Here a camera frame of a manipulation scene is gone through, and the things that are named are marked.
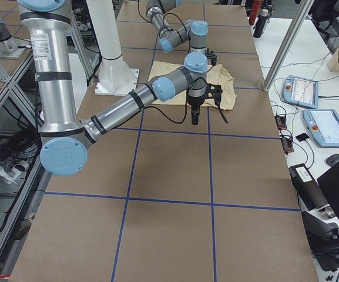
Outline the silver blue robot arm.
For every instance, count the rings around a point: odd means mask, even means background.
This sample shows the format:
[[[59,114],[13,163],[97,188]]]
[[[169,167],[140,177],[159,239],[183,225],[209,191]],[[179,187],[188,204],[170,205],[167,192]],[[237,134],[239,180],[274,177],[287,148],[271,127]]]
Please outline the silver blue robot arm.
[[[150,1],[147,14],[158,29],[165,52],[190,41],[190,53],[181,67],[136,88],[136,75],[122,57],[116,18],[111,1],[88,1],[87,6],[102,55],[101,76],[111,91],[126,94],[109,108],[86,120],[76,117],[67,33],[71,28],[70,1],[19,1],[19,15],[31,38],[33,58],[44,116],[40,129],[42,166],[52,174],[68,176],[80,171],[88,159],[88,147],[108,131],[143,111],[156,100],[167,101],[181,92],[193,116],[206,93],[205,21],[190,21],[171,31],[163,16],[180,5],[179,1]]]
[[[181,5],[182,1],[149,1],[146,5],[147,20],[156,28],[159,45],[164,53],[188,43],[188,52],[199,52],[206,56],[211,65],[217,63],[217,55],[207,47],[208,23],[206,21],[189,19],[180,21],[181,27],[174,29],[167,23],[165,17],[173,15],[172,9]]]

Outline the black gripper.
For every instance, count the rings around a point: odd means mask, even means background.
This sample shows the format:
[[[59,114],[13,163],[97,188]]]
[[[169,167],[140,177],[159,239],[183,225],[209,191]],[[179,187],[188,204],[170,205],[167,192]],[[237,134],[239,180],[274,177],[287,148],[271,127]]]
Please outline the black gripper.
[[[212,65],[217,63],[217,55],[213,51],[206,51],[206,58],[211,61]]]
[[[193,96],[187,96],[186,98],[187,103],[191,107],[191,123],[192,125],[198,125],[199,124],[199,115],[200,115],[200,107],[204,103],[204,97],[193,97]]]

